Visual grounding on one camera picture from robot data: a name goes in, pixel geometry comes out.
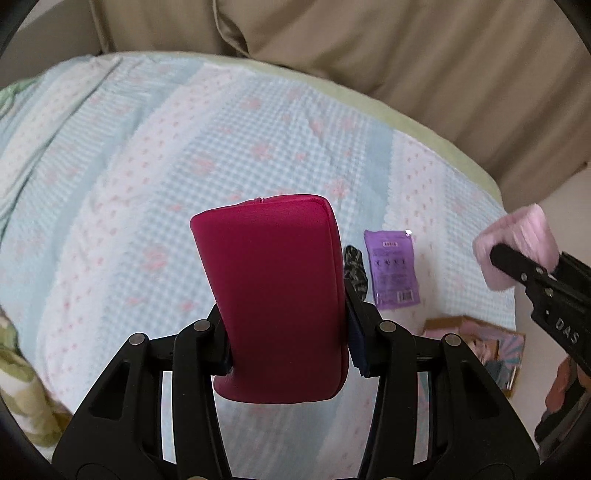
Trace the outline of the person's right hand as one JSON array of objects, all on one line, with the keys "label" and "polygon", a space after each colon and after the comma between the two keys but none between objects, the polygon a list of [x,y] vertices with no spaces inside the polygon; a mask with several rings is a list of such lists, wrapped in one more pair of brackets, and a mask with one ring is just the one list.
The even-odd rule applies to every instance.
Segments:
[{"label": "person's right hand", "polygon": [[545,399],[546,409],[550,413],[556,413],[562,408],[566,390],[574,373],[577,373],[577,379],[580,385],[586,390],[590,389],[590,377],[578,365],[572,362],[571,357],[567,357],[559,365],[556,378]]}]

